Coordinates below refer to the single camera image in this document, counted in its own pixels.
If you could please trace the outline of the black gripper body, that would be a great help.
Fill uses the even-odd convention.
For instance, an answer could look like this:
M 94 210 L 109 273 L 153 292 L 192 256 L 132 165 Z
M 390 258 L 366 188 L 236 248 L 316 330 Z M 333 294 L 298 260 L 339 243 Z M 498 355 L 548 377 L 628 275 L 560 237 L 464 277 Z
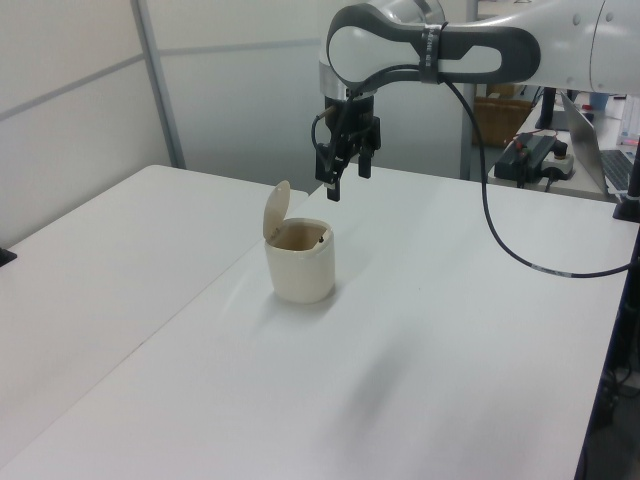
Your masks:
M 337 150 L 359 150 L 362 146 L 381 147 L 380 119 L 374 115 L 374 97 L 357 97 L 353 102 L 325 98 L 324 106 L 333 107 L 325 119 L 331 132 L 330 142 Z

